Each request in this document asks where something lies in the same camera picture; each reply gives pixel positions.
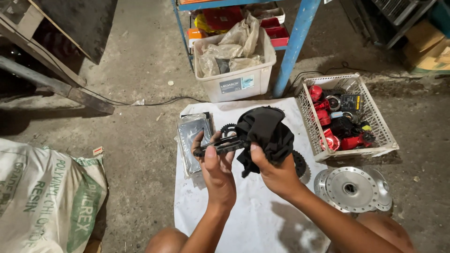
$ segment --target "orange box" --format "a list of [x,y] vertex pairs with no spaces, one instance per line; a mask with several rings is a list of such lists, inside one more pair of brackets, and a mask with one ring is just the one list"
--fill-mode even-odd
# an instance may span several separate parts
[[196,40],[200,40],[203,38],[206,38],[207,36],[204,35],[203,32],[201,32],[198,28],[189,28],[188,30],[188,38],[189,38],[189,47],[193,48],[194,47],[194,42]]

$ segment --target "hand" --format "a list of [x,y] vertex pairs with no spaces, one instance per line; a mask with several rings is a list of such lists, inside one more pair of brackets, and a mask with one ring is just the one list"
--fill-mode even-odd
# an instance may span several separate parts
[[262,179],[272,192],[289,201],[301,193],[305,186],[298,179],[292,154],[288,155],[280,165],[272,165],[262,148],[256,142],[250,147],[252,161],[259,167]]
[[[191,152],[200,147],[204,132],[200,132],[192,143]],[[222,133],[217,131],[211,142],[220,139]],[[234,151],[217,155],[216,148],[208,146],[205,157],[195,157],[202,168],[203,178],[208,189],[208,208],[219,211],[231,211],[236,203],[236,184],[231,173]]]

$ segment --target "person's left hand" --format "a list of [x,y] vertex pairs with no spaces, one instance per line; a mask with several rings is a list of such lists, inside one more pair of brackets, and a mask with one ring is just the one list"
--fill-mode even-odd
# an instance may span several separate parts
[[[204,132],[200,132],[192,143],[191,152],[200,147]],[[211,142],[222,137],[217,131],[211,138]],[[220,211],[231,211],[236,203],[236,184],[231,173],[231,163],[234,159],[234,151],[217,155],[216,148],[208,146],[205,157],[195,157],[202,168],[203,178],[208,189],[208,207],[218,208]]]

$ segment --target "knee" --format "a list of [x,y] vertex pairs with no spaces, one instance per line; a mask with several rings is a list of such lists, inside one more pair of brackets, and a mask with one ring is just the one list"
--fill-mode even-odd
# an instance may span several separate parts
[[365,212],[360,214],[356,220],[404,253],[414,252],[413,244],[406,230],[390,217],[375,212]]
[[145,253],[178,253],[187,240],[187,235],[178,229],[167,227],[150,239]]

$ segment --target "concrete floor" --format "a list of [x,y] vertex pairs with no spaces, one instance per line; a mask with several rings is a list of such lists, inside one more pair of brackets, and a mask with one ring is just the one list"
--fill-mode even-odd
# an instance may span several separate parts
[[[299,1],[279,2],[292,27]],[[187,24],[187,15],[182,17]],[[365,46],[338,2],[321,5],[292,73],[326,70],[347,61],[355,68],[391,74],[402,70],[390,54]],[[331,73],[344,73],[345,70]],[[278,73],[275,66],[271,80]],[[119,1],[100,65],[85,61],[87,88],[119,101],[161,102],[178,95],[207,99],[191,73],[168,0]],[[450,250],[449,83],[391,82],[364,76],[375,102],[400,145],[381,158],[346,164],[379,169],[391,185],[393,218],[407,230],[419,252]],[[104,252],[143,252],[148,239],[174,225],[176,120],[193,101],[156,107],[119,106],[113,115],[93,117],[58,96],[26,98],[1,105],[9,110],[3,138],[48,145],[72,156],[91,157],[105,149],[110,196]]]

